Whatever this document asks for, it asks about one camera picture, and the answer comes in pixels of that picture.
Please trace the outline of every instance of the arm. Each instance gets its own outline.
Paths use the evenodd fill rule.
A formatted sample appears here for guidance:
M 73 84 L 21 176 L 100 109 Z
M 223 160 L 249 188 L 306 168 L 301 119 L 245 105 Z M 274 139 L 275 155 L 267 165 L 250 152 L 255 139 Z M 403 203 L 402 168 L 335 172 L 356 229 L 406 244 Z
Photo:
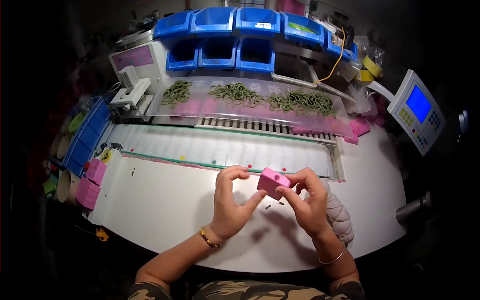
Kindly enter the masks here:
M 253 211 L 266 196 L 266 191 L 256 192 L 243 206 L 233 201 L 233 180 L 247 179 L 247 168 L 232 166 L 219 172 L 214 195 L 214 217 L 205 226 L 205 235 L 213 244 L 221 244 L 237 234 L 248 221 Z M 211 254 L 210 247 L 200 233 L 196 233 L 179 245 L 159 254 L 137 272 L 135 282 L 153 282 L 169 292 L 169 284 L 194 263 Z
M 344 246 L 327 224 L 327 191 L 323 183 L 310 168 L 285 176 L 292 182 L 291 188 L 297 184 L 296 191 L 278 186 L 277 192 L 282 193 L 292 206 L 298 224 L 312 238 L 320 260 L 324 263 L 333 261 L 341 254 Z M 303 189 L 310 195 L 305 200 L 298 196 Z M 347 249 L 333 264 L 324 264 L 324 272 L 330 279 L 331 292 L 342 283 L 360 281 L 355 261 Z

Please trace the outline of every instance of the blue plastic bin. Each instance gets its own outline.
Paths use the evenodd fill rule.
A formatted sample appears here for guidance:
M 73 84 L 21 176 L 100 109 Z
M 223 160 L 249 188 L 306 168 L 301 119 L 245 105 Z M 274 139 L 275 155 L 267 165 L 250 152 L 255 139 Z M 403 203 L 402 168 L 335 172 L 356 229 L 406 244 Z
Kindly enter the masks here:
M 235 36 L 207 39 L 198 50 L 198 67 L 233 69 L 239 41 Z
M 324 27 L 316 23 L 314 20 L 305 18 L 296 14 L 288 12 L 280 12 L 282 15 L 282 24 L 283 24 L 283 33 L 285 34 L 285 39 L 292 40 L 299 43 L 305 43 L 312 46 L 320 44 L 324 45 L 325 42 L 325 31 Z M 301 26 L 308 28 L 313 33 L 299 30 L 296 28 L 291 28 L 288 23 L 295 23 Z
M 75 133 L 63 159 L 63 166 L 78 177 L 82 175 L 84 164 L 90 160 L 92 153 L 95 151 L 111 116 L 102 96 L 94 98 L 96 99 L 94 107 Z
M 340 52 L 342 51 L 342 47 L 336 46 L 332 43 L 332 33 L 328 30 L 326 30 L 327 34 L 325 36 L 326 41 L 325 45 L 326 47 L 326 53 L 328 55 L 335 56 L 338 59 L 338 56 L 340 56 Z M 352 47 L 350 48 L 352 51 L 352 55 L 350 55 L 345 49 L 343 50 L 343 55 L 342 55 L 342 60 L 349 62 L 350 60 L 357 61 L 357 55 L 358 55 L 358 47 L 355 43 L 352 43 Z
M 178 12 L 158 20 L 155 25 L 154 38 L 172 38 L 189 35 L 192 16 L 198 11 Z
M 266 39 L 243 37 L 237 48 L 235 69 L 272 73 L 275 69 L 275 51 Z
M 185 39 L 167 54 L 167 70 L 193 70 L 198 66 L 198 50 L 204 39 Z
M 237 10 L 235 28 L 241 34 L 274 36 L 281 32 L 282 16 L 265 8 L 242 7 Z
M 209 7 L 193 15 L 191 34 L 229 36 L 235 24 L 236 7 Z

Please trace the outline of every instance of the silver bangle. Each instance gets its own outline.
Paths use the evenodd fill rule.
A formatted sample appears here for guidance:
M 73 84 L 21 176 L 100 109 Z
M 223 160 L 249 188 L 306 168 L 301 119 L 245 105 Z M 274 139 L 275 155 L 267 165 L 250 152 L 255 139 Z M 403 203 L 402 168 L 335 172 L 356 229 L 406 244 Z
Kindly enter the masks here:
M 336 259 L 332 260 L 332 261 L 329 262 L 329 263 L 324 263 L 324 262 L 322 262 L 322 261 L 320 260 L 320 257 L 319 257 L 319 258 L 318 258 L 318 261 L 319 261 L 321 264 L 333 264 L 333 263 L 336 262 L 338 259 L 340 259 L 340 257 L 342 257 L 343 252 L 345 251 L 345 244 L 344 244 L 343 242 L 342 242 L 342 245 L 343 245 L 342 253 L 340 253 L 340 255 L 339 255 Z

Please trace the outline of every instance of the conveyor belt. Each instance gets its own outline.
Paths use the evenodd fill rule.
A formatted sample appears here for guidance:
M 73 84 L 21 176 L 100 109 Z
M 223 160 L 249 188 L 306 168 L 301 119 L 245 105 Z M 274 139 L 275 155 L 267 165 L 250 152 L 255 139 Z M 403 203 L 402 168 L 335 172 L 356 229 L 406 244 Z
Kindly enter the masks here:
M 115 125 L 107 143 L 123 151 L 213 168 L 242 165 L 253 172 L 269 167 L 295 173 L 310 167 L 318 176 L 334 178 L 329 150 L 313 141 L 203 128 Z

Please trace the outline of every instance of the clear plastic cover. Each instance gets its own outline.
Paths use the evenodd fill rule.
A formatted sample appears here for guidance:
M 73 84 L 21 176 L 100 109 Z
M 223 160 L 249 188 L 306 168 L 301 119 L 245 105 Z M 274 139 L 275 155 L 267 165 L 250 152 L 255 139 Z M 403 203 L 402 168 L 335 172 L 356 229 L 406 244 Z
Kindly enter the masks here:
M 185 80 L 192 83 L 190 86 L 190 98 L 187 102 L 178 103 L 175 108 L 170 105 L 162 105 L 164 91 L 177 80 Z M 233 106 L 226 100 L 209 95 L 210 86 L 226 85 L 228 83 L 243 83 L 247 88 L 264 97 L 272 93 L 285 95 L 288 90 L 301 89 L 305 93 L 314 90 L 302 88 L 290 84 L 274 83 L 263 80 L 234 78 L 234 77 L 175 77 L 167 78 L 155 95 L 152 104 L 148 108 L 148 116 L 176 116 L 176 117 L 199 117 L 219 118 L 231 120 L 244 120 L 253 122 L 273 123 L 291 127 L 301 127 L 317 132 L 332 133 L 339 136 L 352 136 L 352 129 L 348 124 L 348 116 L 339 96 L 327 94 L 336 108 L 336 117 L 323 117 L 322 115 L 309 114 L 297 116 L 295 111 L 284 113 L 283 111 L 271 111 L 268 104 L 258 105 L 254 108 L 243 105 Z

